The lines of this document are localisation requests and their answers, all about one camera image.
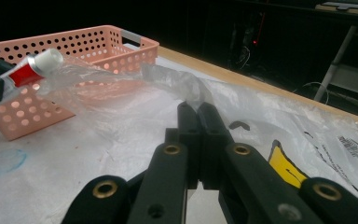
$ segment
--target dark background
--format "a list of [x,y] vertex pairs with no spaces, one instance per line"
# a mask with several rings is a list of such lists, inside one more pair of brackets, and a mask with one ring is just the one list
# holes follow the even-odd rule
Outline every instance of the dark background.
[[[314,9],[324,1],[269,0],[269,4],[294,10],[267,12],[233,2],[0,2],[0,41],[111,24],[245,76],[264,72],[273,84],[292,91],[322,81],[351,26],[351,21],[296,11]],[[240,68],[236,62],[249,27],[254,28],[250,38],[257,44],[247,45],[251,56]],[[358,36],[343,61],[358,65]]]

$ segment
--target white plastic sheet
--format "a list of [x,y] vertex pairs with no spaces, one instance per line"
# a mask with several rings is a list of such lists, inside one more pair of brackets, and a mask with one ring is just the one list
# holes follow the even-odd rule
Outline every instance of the white plastic sheet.
[[76,116],[12,142],[0,136],[0,223],[60,223],[91,179],[136,176],[165,129],[176,127],[183,101],[195,109],[204,101],[215,105],[234,140],[266,160],[279,141],[301,174],[332,179],[358,196],[358,125],[349,118],[158,65],[120,75],[67,65],[39,94]]

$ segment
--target pink plastic basket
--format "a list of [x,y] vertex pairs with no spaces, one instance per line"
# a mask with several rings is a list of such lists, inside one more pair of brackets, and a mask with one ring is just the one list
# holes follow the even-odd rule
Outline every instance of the pink plastic basket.
[[[129,48],[130,43],[137,49]],[[18,63],[30,53],[55,48],[93,63],[115,74],[137,71],[141,63],[155,63],[158,42],[112,25],[39,35],[0,42],[0,58]],[[36,82],[22,90],[20,96],[0,105],[0,132],[7,140],[36,132],[74,114],[51,101],[36,96]]]

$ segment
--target clear plastic sheet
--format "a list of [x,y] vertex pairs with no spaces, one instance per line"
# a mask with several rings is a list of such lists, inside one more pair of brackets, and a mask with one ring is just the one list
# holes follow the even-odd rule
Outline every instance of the clear plastic sheet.
[[[190,73],[159,65],[143,64],[140,76],[123,76],[116,82],[123,80],[130,82],[132,86],[136,85],[136,91],[129,91],[131,94],[139,94],[136,101],[124,97],[125,102],[120,101],[118,104],[110,102],[110,98],[100,98],[102,103],[99,104],[97,99],[92,98],[91,101],[87,101],[92,102],[89,104],[81,100],[92,110],[95,110],[95,104],[114,105],[109,110],[105,110],[106,108],[102,106],[106,120],[101,122],[100,126],[107,128],[106,130],[112,130],[110,124],[116,126],[110,120],[112,120],[111,116],[118,115],[119,107],[123,111],[119,113],[123,116],[121,119],[130,118],[133,113],[137,114],[141,111],[151,112],[149,116],[156,114],[158,115],[156,118],[163,116],[164,113],[146,104],[141,106],[142,110],[136,112],[126,108],[134,102],[140,104],[138,100],[141,96],[162,103],[164,95],[170,93],[173,98],[187,101],[196,110],[202,102],[208,102],[217,107],[237,142],[254,146],[266,160],[270,161],[273,159],[271,157],[275,156],[274,145],[278,142],[285,156],[284,159],[293,166],[291,168],[296,168],[296,171],[304,176],[323,176],[332,179],[358,196],[358,124],[351,118],[331,114],[313,105],[277,95],[198,78]],[[151,93],[147,90],[149,87],[162,90],[161,95],[144,95]],[[73,101],[83,99],[84,95],[79,94],[80,92],[76,92]],[[99,91],[99,94],[104,96],[111,93],[104,89]],[[244,124],[248,128],[238,127],[236,123]]]
[[0,223],[60,223],[91,179],[141,173],[165,129],[177,127],[183,101],[194,109],[215,105],[234,140],[266,160],[279,141],[302,174],[332,179],[358,196],[358,125],[350,118],[159,65],[114,75],[65,61],[38,94],[76,115],[12,142],[0,138]]

